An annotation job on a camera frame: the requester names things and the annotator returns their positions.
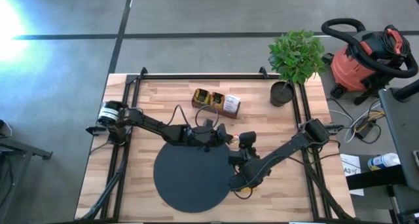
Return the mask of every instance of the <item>round black mat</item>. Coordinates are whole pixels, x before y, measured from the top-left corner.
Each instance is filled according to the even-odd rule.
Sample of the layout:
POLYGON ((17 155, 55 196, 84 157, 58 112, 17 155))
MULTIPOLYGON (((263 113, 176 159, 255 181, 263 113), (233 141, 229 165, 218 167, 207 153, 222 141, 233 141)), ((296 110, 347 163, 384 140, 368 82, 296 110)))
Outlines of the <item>round black mat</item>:
POLYGON ((166 144, 155 160, 154 180, 159 195, 182 212, 203 212, 227 196, 234 168, 226 145, 210 148, 166 144))

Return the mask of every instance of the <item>vacuum hose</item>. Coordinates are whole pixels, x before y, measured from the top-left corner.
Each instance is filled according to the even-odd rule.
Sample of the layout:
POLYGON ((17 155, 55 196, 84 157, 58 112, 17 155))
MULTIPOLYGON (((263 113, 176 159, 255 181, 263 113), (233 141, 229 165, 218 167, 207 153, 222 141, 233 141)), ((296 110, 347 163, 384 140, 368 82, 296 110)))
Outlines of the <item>vacuum hose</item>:
POLYGON ((364 49, 361 46, 361 43, 359 43, 357 39, 353 38, 351 35, 347 33, 343 33, 341 31, 337 31, 335 29, 330 28, 330 26, 338 25, 338 24, 346 24, 346 25, 353 26, 356 28, 357 32, 365 31, 364 25, 360 21, 355 20, 353 18, 335 18, 335 19, 326 21, 323 25, 321 25, 321 30, 325 34, 328 34, 332 37, 336 37, 337 39, 340 39, 348 43, 349 45, 354 46, 355 49, 358 51, 357 58, 360 58, 372 69, 386 73, 387 75, 390 75, 391 77, 397 77, 397 78, 402 78, 402 79, 413 77, 418 73, 418 64, 414 60, 412 53, 408 53, 405 58, 405 64, 407 66, 407 70, 394 69, 386 65, 380 64, 377 61, 373 60, 364 51, 364 49))

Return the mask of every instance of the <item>red shop vacuum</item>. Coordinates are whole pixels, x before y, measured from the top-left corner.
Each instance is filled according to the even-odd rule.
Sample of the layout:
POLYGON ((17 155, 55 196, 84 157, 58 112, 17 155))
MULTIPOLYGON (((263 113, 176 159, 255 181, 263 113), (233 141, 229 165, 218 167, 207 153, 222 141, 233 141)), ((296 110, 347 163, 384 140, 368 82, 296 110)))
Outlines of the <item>red shop vacuum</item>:
POLYGON ((334 98, 345 92, 361 91, 355 98, 356 105, 369 96, 378 96, 393 78, 410 78, 417 74, 418 65, 410 53, 409 42, 393 25, 382 32, 366 31, 364 25, 352 18, 336 18, 326 21, 321 30, 348 45, 335 55, 325 54, 322 60, 330 64, 336 86, 331 90, 334 98), (356 28, 355 35, 331 29, 333 25, 346 24, 356 28), (402 63, 407 70, 400 69, 402 63))

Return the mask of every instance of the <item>butcher block tabletop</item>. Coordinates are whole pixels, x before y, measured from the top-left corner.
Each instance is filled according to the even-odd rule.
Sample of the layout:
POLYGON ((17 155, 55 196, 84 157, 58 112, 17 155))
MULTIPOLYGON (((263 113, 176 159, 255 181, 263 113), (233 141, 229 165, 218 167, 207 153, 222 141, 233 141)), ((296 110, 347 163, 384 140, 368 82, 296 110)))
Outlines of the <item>butcher block tabletop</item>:
MULTIPOLYGON (((103 101, 122 101, 127 74, 110 74, 103 101)), ((219 123, 224 123, 229 134, 255 131, 257 141, 253 146, 261 157, 289 141, 297 132, 292 102, 282 107, 274 107, 269 102, 270 87, 275 79, 182 79, 182 80, 141 80, 137 107, 144 114, 162 122, 168 122, 176 105, 181 105, 187 120, 192 124, 197 109, 191 105, 191 98, 197 88, 232 94, 241 100, 237 119, 220 116, 219 123)), ((313 119, 330 123, 323 86, 319 77, 311 78, 305 84, 307 98, 313 119)), ((301 118, 304 120, 301 96, 297 87, 297 98, 301 118)), ((128 97, 131 105, 133 90, 128 97)), ((202 111, 198 123, 205 118, 215 121, 214 113, 202 111)), ((180 112, 177 112, 172 124, 183 124, 180 112)), ((102 145, 107 135, 94 138, 92 149, 102 145)), ((119 221, 125 222, 273 222, 273 221, 312 221, 310 199, 308 197, 304 167, 292 160, 285 159, 272 168, 272 173, 253 191, 251 198, 241 200, 234 193, 229 193, 218 206, 201 213, 185 213, 167 205, 159 196, 153 181, 153 164, 164 140, 144 129, 134 128, 130 155, 124 182, 119 221)), ((94 151, 89 159, 84 175, 82 190, 75 217, 82 217, 97 201, 104 190, 112 145, 106 145, 94 151)), ((335 142, 323 147, 320 156, 338 153, 335 142)), ((302 161, 301 152, 293 158, 302 161)), ((344 176, 339 156, 321 160, 328 190, 344 208, 354 216, 354 208, 344 176)), ((108 216, 113 214, 117 186, 111 195, 108 216)), ((323 206, 316 189, 320 216, 323 206)))

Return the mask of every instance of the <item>gray concrete floor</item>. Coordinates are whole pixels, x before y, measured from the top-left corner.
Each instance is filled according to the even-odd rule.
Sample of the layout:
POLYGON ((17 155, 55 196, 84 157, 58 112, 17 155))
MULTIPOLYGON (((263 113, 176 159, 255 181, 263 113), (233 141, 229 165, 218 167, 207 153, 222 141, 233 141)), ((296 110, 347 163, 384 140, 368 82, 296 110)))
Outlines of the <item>gray concrete floor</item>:
MULTIPOLYGON (((0 0, 9 19, 0 26, 0 37, 117 33, 124 4, 125 0, 0 0)), ((126 33, 320 31, 324 21, 338 17, 357 18, 374 31, 388 24, 403 31, 419 29, 415 0, 133 0, 126 33)), ((419 37, 407 39, 419 59, 419 37)), ((138 73, 142 67, 153 73, 255 72, 268 66, 270 42, 271 38, 124 40, 116 72, 138 73)), ((322 37, 321 42, 327 52, 344 45, 331 37, 322 37)), ((95 123, 115 40, 0 45, 0 119, 10 123, 17 140, 54 151, 50 161, 33 159, 18 190, 21 201, 12 207, 8 223, 72 220, 92 141, 84 129, 95 123)), ((331 74, 322 81, 328 94, 331 74)), ((396 79, 391 86, 411 81, 396 79)), ((350 100, 340 103, 356 116, 373 100, 358 107, 350 100)), ((329 107, 338 109, 333 102, 329 107)), ((340 115, 332 118, 348 123, 340 115)), ((383 133, 375 144, 353 140, 343 143, 340 151, 365 155, 395 151, 386 121, 380 125, 383 133)), ((389 221, 384 191, 368 189, 366 194, 353 197, 357 216, 389 221)))

